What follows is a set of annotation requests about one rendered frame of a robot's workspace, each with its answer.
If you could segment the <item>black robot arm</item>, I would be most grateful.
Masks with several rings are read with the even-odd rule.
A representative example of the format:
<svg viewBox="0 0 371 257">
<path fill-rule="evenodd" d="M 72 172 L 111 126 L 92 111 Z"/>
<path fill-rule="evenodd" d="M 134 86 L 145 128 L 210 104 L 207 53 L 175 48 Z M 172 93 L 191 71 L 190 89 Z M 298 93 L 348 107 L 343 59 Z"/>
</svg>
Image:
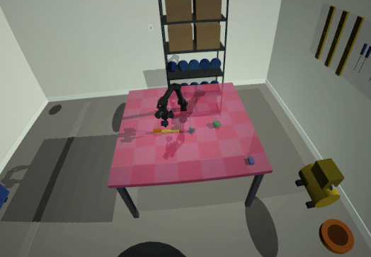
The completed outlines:
<svg viewBox="0 0 371 257">
<path fill-rule="evenodd" d="M 182 96 L 181 85 L 176 84 L 176 83 L 169 84 L 169 87 L 166 90 L 166 93 L 158 100 L 157 107 L 156 107 L 158 108 L 158 110 L 154 114 L 154 116 L 157 119 L 160 119 L 164 113 L 167 113 L 168 99 L 173 91 L 176 92 L 176 95 L 178 97 L 178 104 L 181 106 L 181 111 L 187 111 L 186 106 L 188 106 L 188 102 L 186 102 L 186 100 Z M 172 110 L 170 110 L 168 112 L 167 119 L 169 118 L 173 119 L 173 117 L 174 117 L 174 114 L 172 113 Z"/>
</svg>

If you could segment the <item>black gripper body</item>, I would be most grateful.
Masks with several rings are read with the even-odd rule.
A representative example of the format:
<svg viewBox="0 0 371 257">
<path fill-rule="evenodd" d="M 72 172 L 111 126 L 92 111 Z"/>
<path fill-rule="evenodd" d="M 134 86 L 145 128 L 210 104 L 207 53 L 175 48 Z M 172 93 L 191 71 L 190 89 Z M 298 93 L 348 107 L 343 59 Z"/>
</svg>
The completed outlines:
<svg viewBox="0 0 371 257">
<path fill-rule="evenodd" d="M 167 115 L 168 115 L 168 110 L 167 110 L 167 113 L 164 113 L 162 116 L 161 116 L 161 119 L 163 119 L 161 121 L 161 126 L 168 126 L 169 125 L 169 122 L 167 120 Z"/>
</svg>

